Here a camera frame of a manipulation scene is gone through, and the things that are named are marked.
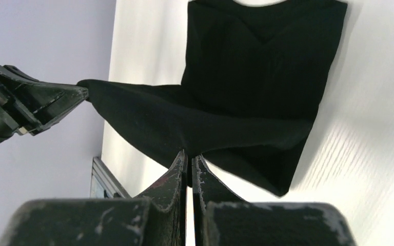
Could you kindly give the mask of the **black t-shirt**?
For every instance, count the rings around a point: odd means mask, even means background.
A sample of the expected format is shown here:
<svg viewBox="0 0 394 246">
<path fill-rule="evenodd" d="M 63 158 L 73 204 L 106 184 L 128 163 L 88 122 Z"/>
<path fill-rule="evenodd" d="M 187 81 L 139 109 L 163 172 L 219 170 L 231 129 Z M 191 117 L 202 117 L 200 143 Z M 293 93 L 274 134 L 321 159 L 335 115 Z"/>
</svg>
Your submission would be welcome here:
<svg viewBox="0 0 394 246">
<path fill-rule="evenodd" d="M 348 4 L 188 4 L 178 85 L 86 79 L 88 101 L 143 154 L 169 167 L 179 151 L 276 196 L 290 188 L 342 36 Z"/>
</svg>

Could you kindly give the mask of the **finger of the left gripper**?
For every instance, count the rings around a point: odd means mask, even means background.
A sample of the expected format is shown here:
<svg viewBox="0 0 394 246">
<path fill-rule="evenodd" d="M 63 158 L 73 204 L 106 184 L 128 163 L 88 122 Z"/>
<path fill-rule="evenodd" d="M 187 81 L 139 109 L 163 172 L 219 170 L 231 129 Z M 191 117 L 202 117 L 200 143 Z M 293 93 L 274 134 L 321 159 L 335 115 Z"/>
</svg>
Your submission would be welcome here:
<svg viewBox="0 0 394 246">
<path fill-rule="evenodd" d="M 0 106 L 21 135 L 38 135 L 88 98 L 86 88 L 40 81 L 15 66 L 0 66 Z"/>
</svg>

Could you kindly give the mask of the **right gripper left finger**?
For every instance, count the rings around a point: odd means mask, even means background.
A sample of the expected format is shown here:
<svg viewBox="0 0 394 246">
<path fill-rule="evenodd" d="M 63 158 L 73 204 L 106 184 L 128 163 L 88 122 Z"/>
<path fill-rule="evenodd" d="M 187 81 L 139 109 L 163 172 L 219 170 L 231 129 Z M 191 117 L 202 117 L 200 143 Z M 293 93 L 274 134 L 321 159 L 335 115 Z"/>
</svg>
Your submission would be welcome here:
<svg viewBox="0 0 394 246">
<path fill-rule="evenodd" d="M 0 245 L 184 245 L 187 162 L 134 198 L 37 199 L 10 218 Z"/>
</svg>

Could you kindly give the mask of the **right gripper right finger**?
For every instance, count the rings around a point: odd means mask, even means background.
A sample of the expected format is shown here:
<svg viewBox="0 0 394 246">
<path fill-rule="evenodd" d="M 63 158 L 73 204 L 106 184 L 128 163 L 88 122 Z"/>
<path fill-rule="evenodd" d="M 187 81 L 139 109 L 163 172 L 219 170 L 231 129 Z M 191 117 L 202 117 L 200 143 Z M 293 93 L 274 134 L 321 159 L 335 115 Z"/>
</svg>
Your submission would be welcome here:
<svg viewBox="0 0 394 246">
<path fill-rule="evenodd" d="M 356 245 L 345 217 L 316 202 L 247 202 L 192 160 L 196 245 Z"/>
</svg>

